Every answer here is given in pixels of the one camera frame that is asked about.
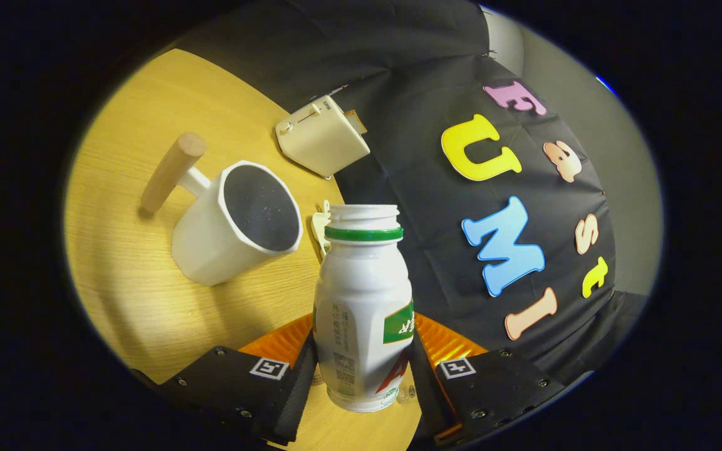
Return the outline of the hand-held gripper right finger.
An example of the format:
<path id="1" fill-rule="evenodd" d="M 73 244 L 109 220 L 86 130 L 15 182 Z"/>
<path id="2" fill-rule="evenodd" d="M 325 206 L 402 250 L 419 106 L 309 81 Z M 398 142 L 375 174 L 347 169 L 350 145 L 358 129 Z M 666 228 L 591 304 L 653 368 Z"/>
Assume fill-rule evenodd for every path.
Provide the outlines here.
<path id="1" fill-rule="evenodd" d="M 415 315 L 410 366 L 434 447 L 481 442 L 567 392 L 516 350 L 487 350 L 423 314 Z"/>

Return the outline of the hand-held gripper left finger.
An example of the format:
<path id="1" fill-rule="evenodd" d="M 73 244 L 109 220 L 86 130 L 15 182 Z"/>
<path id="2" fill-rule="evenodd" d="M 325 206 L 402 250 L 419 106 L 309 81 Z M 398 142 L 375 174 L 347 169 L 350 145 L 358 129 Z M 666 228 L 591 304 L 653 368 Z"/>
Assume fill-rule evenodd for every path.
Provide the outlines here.
<path id="1" fill-rule="evenodd" d="M 215 346 L 155 388 L 169 402 L 242 437 L 289 445 L 317 366 L 312 314 L 238 350 Z"/>

